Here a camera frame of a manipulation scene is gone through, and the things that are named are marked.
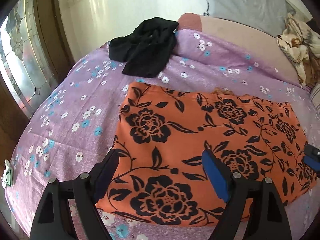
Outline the pink mattress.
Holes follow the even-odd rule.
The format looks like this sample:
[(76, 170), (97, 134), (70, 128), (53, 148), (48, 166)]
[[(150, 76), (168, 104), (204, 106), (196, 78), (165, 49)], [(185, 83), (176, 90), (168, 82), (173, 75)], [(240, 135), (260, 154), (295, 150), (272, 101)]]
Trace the pink mattress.
[(185, 13), (178, 19), (179, 29), (191, 29), (231, 42), (261, 59), (283, 81), (299, 85), (298, 75), (271, 35), (249, 26), (210, 16)]

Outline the grey pillow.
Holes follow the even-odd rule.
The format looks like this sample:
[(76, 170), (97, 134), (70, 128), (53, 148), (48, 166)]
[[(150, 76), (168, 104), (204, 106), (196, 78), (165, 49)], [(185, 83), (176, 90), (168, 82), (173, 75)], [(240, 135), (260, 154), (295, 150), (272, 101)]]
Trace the grey pillow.
[(276, 37), (286, 29), (288, 14), (307, 22), (303, 13), (288, 0), (206, 0), (205, 16), (221, 18), (258, 29)]

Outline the purple floral bed sheet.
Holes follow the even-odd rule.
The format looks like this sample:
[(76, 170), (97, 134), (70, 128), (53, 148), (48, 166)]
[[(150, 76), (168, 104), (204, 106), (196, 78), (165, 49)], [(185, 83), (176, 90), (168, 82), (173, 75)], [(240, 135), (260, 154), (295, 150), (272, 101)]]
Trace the purple floral bed sheet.
[(187, 29), (176, 37), (150, 79), (124, 75), (104, 44), (36, 110), (5, 189), (26, 233), (50, 179), (72, 180), (112, 148), (120, 164), (97, 208), (113, 239), (207, 239), (225, 204), (203, 150), (247, 179), (273, 179), (293, 239), (306, 232), (319, 211), (319, 179), (302, 161), (305, 144), (319, 146), (309, 92), (240, 46)]

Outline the stained glass wooden door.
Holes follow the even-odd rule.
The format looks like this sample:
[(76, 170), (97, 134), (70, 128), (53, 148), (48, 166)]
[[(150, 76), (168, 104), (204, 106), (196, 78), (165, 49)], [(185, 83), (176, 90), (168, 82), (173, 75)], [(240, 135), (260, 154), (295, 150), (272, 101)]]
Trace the stained glass wooden door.
[(1, 161), (74, 64), (58, 0), (1, 0)]

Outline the black crumpled garment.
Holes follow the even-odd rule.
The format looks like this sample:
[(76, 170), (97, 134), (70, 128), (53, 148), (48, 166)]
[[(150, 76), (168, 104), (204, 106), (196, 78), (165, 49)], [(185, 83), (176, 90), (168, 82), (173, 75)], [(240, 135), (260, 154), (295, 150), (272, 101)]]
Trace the black crumpled garment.
[(130, 35), (112, 39), (108, 56), (125, 64), (124, 75), (157, 77), (177, 44), (178, 26), (178, 22), (160, 17), (144, 20)]

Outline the white green small object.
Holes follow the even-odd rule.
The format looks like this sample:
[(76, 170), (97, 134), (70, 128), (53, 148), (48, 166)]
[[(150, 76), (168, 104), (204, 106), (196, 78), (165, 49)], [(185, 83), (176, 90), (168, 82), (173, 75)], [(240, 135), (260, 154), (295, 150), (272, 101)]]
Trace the white green small object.
[(4, 163), (5, 163), (5, 169), (1, 177), (3, 189), (5, 189), (6, 187), (11, 187), (14, 184), (14, 180), (13, 180), (14, 169), (12, 168), (10, 162), (7, 159), (4, 160)]

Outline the orange black floral blouse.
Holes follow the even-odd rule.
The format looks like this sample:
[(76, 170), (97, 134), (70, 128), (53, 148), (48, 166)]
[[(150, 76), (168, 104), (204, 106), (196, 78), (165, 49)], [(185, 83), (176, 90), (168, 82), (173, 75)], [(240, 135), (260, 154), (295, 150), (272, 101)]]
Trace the orange black floral blouse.
[(225, 204), (204, 171), (204, 151), (245, 179), (270, 177), (284, 204), (316, 185), (287, 102), (133, 82), (118, 117), (119, 165), (96, 204), (105, 212), (159, 225), (215, 224)]

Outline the beige patterned crumpled blanket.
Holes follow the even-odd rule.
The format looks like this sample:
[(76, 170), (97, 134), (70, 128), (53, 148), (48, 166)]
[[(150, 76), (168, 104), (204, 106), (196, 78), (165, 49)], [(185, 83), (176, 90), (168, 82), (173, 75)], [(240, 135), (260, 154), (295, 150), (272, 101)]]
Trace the beige patterned crumpled blanket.
[(276, 37), (278, 47), (294, 66), (299, 83), (310, 88), (319, 83), (319, 34), (291, 14), (285, 30)]

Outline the striped floral cushion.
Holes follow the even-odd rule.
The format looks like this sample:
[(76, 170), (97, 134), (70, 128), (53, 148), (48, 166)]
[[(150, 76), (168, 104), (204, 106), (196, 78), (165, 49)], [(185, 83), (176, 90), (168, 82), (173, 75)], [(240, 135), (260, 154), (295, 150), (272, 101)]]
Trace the striped floral cushion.
[(320, 105), (320, 83), (317, 83), (312, 89), (310, 94), (310, 100), (316, 109), (319, 109)]

